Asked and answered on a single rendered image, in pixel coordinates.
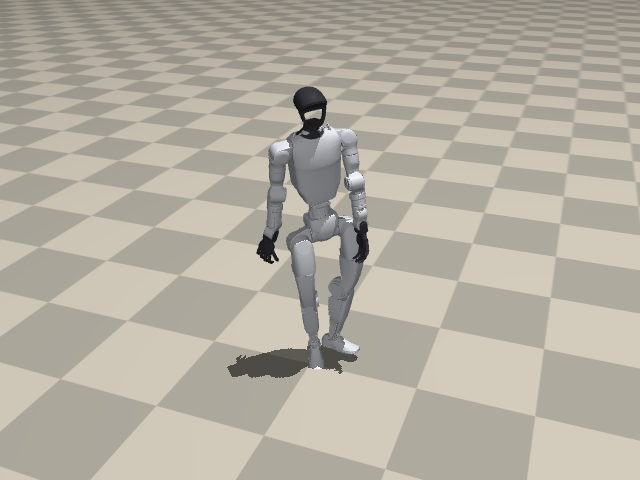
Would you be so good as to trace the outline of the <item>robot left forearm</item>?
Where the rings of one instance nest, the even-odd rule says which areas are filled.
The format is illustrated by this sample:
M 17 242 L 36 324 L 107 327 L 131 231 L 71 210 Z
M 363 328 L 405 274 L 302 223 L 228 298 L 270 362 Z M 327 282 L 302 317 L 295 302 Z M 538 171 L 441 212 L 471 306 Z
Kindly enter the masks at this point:
M 363 181 L 364 181 L 364 178 L 363 178 Z M 355 227 L 357 230 L 360 231 L 361 222 L 363 221 L 367 222 L 367 227 L 368 227 L 367 207 L 365 202 L 365 197 L 366 197 L 365 181 L 364 181 L 364 188 L 352 191 L 351 193 L 349 193 L 349 197 L 352 204 L 352 214 L 353 214 L 352 224 L 353 224 L 353 227 Z

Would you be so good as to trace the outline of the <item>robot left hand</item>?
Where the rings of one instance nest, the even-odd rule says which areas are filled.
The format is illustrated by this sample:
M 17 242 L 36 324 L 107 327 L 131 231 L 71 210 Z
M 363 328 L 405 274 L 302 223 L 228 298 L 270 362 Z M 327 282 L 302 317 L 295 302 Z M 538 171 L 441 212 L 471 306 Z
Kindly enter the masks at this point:
M 358 258 L 355 262 L 362 263 L 369 254 L 369 244 L 366 233 L 368 232 L 367 222 L 363 221 L 360 223 L 360 231 L 354 227 L 354 231 L 357 233 L 357 243 L 359 245 L 359 250 L 356 256 L 353 259 Z

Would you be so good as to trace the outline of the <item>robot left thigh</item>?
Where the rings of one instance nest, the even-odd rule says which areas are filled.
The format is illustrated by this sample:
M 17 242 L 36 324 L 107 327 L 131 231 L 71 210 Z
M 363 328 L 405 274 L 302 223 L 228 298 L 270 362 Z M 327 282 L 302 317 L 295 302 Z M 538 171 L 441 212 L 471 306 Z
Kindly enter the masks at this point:
M 334 298 L 341 299 L 347 296 L 356 286 L 361 275 L 363 262 L 355 262 L 359 257 L 353 259 L 359 250 L 356 240 L 357 233 L 354 231 L 352 224 L 353 218 L 350 216 L 338 216 L 338 219 L 340 228 L 338 236 L 341 238 L 339 255 L 341 276 L 331 280 L 328 289 Z

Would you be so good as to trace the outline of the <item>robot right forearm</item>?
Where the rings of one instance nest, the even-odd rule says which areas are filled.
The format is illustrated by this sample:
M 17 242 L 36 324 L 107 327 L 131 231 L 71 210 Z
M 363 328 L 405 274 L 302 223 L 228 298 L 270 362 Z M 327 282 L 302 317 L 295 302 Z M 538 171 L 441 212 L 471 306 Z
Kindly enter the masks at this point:
M 271 187 L 267 195 L 267 221 L 264 235 L 272 240 L 273 234 L 282 226 L 283 203 L 271 203 Z

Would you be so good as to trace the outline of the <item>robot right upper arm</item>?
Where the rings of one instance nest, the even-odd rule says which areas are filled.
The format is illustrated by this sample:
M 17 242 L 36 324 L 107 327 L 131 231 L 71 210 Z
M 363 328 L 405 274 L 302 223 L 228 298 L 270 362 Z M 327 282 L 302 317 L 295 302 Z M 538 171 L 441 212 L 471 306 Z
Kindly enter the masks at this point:
M 286 164 L 292 156 L 292 144 L 284 140 L 272 144 L 268 150 L 269 180 L 271 183 L 271 203 L 283 203 L 287 188 L 283 187 Z

